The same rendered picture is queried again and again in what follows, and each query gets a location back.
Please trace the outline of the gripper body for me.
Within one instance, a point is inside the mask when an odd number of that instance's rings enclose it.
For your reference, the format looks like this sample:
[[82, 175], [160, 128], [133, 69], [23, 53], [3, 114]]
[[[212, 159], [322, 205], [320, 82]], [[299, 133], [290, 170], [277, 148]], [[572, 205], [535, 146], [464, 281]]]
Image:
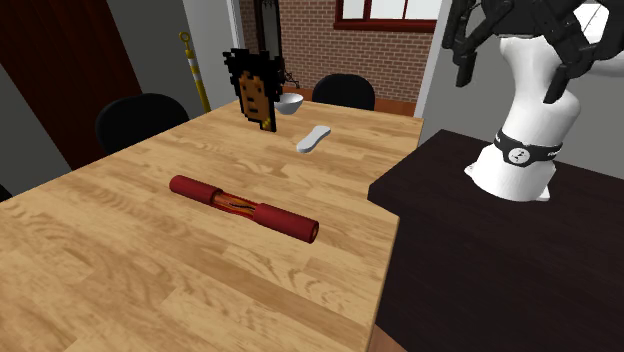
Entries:
[[540, 36], [542, 28], [539, 19], [550, 13], [546, 0], [491, 0], [491, 13], [503, 5], [509, 11], [494, 25], [493, 33], [498, 36]]

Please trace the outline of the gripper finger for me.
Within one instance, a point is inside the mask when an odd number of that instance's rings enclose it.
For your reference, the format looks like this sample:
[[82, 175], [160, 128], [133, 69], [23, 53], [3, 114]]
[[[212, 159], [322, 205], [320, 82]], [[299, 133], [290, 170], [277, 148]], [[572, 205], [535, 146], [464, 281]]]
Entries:
[[589, 43], [574, 14], [584, 3], [585, 0], [536, 0], [538, 29], [561, 60], [543, 99], [545, 104], [559, 100], [569, 81], [584, 75], [596, 61], [598, 43]]
[[[466, 28], [474, 9], [481, 7], [485, 19], [470, 35]], [[492, 34], [493, 28], [510, 12], [510, 0], [452, 0], [445, 27], [442, 47], [453, 51], [453, 63], [458, 66], [456, 86], [470, 83], [476, 62], [476, 49]]]

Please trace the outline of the red framed window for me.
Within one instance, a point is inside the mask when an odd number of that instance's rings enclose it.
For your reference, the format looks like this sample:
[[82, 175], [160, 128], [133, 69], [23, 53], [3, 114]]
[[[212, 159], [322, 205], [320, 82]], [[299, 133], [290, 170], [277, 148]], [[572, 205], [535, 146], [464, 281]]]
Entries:
[[433, 33], [442, 0], [335, 0], [337, 30]]

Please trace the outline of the white remote control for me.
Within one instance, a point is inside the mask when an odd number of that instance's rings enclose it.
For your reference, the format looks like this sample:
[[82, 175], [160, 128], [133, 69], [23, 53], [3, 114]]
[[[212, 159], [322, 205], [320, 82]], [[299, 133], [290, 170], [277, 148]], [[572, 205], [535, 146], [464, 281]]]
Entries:
[[330, 133], [330, 127], [317, 125], [302, 140], [297, 143], [296, 150], [299, 153], [308, 153], [312, 151], [317, 146], [317, 144]]

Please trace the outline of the white bowl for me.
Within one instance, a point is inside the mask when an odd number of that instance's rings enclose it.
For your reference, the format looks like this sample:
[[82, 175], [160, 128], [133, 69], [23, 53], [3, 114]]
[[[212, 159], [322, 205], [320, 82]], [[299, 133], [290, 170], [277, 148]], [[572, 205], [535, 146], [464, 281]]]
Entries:
[[298, 93], [283, 93], [274, 103], [275, 109], [283, 115], [292, 115], [302, 105], [304, 98]]

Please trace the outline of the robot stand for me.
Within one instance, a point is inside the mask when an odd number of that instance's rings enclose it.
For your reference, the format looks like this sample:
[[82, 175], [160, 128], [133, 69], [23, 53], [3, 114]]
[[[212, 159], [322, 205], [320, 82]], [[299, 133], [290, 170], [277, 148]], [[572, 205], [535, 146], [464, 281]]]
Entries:
[[442, 130], [369, 188], [399, 217], [376, 318], [407, 352], [624, 352], [624, 180], [559, 164], [546, 202], [465, 173]]

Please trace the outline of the yellow and white pole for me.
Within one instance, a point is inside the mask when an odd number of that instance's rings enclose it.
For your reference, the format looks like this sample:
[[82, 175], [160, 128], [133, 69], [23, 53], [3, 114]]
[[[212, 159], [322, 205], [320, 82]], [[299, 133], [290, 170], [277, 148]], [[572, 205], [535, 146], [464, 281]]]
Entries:
[[190, 45], [190, 40], [191, 40], [190, 34], [188, 32], [180, 32], [178, 37], [185, 45], [185, 55], [186, 55], [187, 61], [189, 63], [189, 67], [193, 75], [193, 79], [194, 79], [194, 82], [198, 91], [198, 95], [201, 100], [202, 107], [204, 109], [204, 112], [208, 113], [211, 111], [211, 106], [210, 106], [210, 103], [209, 103], [209, 100], [205, 91], [205, 86], [202, 80], [197, 57]]

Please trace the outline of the red cylinder with clear middle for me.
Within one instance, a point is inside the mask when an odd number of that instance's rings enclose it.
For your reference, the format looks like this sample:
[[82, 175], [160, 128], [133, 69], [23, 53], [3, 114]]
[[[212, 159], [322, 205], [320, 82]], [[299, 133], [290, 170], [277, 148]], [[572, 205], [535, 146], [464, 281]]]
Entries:
[[266, 203], [255, 203], [183, 175], [174, 176], [169, 188], [174, 193], [309, 244], [315, 241], [319, 232], [320, 224], [316, 220]]

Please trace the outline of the wooden table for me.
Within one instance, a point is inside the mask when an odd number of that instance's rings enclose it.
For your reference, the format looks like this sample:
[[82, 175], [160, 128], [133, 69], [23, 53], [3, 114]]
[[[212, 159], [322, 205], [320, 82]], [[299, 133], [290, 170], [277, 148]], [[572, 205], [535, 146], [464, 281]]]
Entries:
[[[366, 352], [398, 222], [368, 189], [422, 122], [306, 102], [277, 124], [231, 102], [1, 202], [0, 352]], [[176, 175], [318, 235], [174, 193]]]

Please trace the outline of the dark red door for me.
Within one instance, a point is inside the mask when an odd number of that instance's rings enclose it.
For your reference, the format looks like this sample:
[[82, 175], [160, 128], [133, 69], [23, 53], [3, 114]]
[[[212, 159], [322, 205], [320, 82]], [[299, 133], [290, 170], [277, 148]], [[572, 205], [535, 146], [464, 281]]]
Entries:
[[73, 170], [105, 156], [99, 112], [141, 93], [107, 0], [0, 0], [0, 65]]

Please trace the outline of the tall dark narrow frame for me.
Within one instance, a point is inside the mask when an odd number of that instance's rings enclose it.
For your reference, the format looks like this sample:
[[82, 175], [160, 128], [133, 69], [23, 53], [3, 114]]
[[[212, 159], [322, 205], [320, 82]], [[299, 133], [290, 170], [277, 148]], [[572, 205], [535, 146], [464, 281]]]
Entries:
[[253, 0], [258, 49], [282, 56], [279, 0]]

